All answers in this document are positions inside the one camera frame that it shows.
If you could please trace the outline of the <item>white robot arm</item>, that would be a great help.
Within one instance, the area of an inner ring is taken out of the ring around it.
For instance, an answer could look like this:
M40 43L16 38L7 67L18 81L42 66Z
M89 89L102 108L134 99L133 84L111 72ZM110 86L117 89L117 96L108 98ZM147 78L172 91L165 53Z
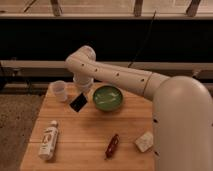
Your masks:
M65 65L81 89L96 79L152 102L155 171L213 171L213 98L201 82L100 63L89 46Z

